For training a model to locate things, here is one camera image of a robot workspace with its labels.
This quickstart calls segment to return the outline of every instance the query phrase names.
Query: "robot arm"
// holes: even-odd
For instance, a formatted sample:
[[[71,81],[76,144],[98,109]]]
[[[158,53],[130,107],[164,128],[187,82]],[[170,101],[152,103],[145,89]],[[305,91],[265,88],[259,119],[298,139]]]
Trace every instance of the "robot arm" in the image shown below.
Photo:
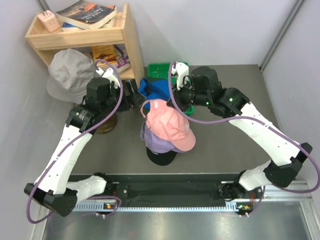
[[[40,181],[32,196],[33,199],[63,217],[70,214],[78,202],[93,195],[110,195],[112,192],[112,180],[101,173],[96,173],[82,181],[68,182],[81,151],[92,138],[95,130],[77,139],[59,156],[61,150],[68,143],[103,120],[117,104],[120,96],[120,84],[113,70],[108,68],[106,72],[98,71],[98,73],[102,77],[95,77],[87,84],[87,93],[83,97],[82,103],[70,111],[61,139],[46,169],[54,164],[42,181],[40,178],[45,171],[34,183],[28,183],[24,188],[24,192],[30,195],[36,183]],[[129,95],[123,95],[118,112],[139,107],[145,100],[130,80],[125,81],[124,84]]]
[[[263,125],[250,119],[228,121],[262,147],[271,160],[254,169],[242,171],[234,183],[227,184],[222,189],[221,196],[234,199],[257,187],[270,184],[287,187],[295,179],[307,157],[291,142],[269,130],[270,127],[281,133],[272,122],[262,116],[241,91],[233,87],[223,88],[214,69],[201,66],[194,69],[189,76],[187,67],[179,62],[172,70],[172,74],[183,73],[183,79],[177,81],[177,86],[173,89],[174,99],[181,110],[188,109],[190,105],[204,106],[214,115],[224,119],[242,116],[255,118],[264,123]],[[300,146],[308,153],[312,151],[308,143],[302,143]]]

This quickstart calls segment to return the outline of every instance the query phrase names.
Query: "pink box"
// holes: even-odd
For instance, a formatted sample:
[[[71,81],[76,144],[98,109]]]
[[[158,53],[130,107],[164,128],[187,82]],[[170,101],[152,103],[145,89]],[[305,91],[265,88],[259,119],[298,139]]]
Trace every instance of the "pink box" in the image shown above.
[[[44,11],[38,15],[38,19],[48,32],[53,32],[60,28],[60,24],[56,16],[50,11]]]

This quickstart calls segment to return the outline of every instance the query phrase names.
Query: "metal floor panel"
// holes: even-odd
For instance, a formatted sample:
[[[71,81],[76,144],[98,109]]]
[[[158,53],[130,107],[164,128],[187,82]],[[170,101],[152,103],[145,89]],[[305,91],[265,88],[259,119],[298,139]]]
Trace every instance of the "metal floor panel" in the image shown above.
[[[250,98],[257,109],[276,126],[264,78],[258,65],[218,65],[224,87],[235,87]],[[146,145],[140,139],[144,121],[138,109],[117,114],[115,129],[107,134],[95,134],[81,152],[73,174],[157,174],[157,173],[239,173],[252,169],[270,158],[252,139],[229,123],[202,125],[190,122],[195,147],[178,153],[167,166],[151,162]],[[195,119],[217,120],[205,107],[195,107]]]
[[[53,230],[72,219],[54,215]],[[251,217],[232,212],[118,212],[85,216],[59,234],[47,227],[42,240],[311,240],[299,202],[263,202]]]

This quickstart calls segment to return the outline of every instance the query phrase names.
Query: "wooden shelf unit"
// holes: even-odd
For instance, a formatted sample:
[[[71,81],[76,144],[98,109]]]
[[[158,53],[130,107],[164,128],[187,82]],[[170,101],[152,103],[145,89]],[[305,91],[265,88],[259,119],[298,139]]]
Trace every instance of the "wooden shelf unit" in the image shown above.
[[[117,13],[114,27],[110,28],[72,32],[63,32],[59,28],[54,32],[48,32],[38,20],[38,14],[34,17],[25,38],[47,66],[50,65],[54,55],[63,49],[124,44],[130,59],[130,68],[121,72],[120,76],[123,80],[135,79],[137,86],[140,86],[140,80],[145,74],[144,66],[128,3],[124,5],[123,12]]]

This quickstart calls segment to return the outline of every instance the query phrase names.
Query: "white wall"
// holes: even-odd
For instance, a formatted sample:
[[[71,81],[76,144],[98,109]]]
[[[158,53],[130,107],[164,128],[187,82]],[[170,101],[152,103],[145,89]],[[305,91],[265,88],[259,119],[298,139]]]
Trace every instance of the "white wall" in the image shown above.
[[[308,0],[276,50],[264,75],[282,130],[309,142],[320,164],[320,1]],[[317,180],[308,161],[301,174],[309,186]],[[320,190],[313,194],[320,212]]]
[[[54,101],[46,90],[47,68],[24,36],[37,11],[35,0],[1,4],[0,40],[0,239],[24,240],[26,183],[47,165],[62,134],[69,103]]]
[[[77,0],[46,0],[53,11]],[[296,0],[92,0],[130,2],[144,65],[261,64]]]

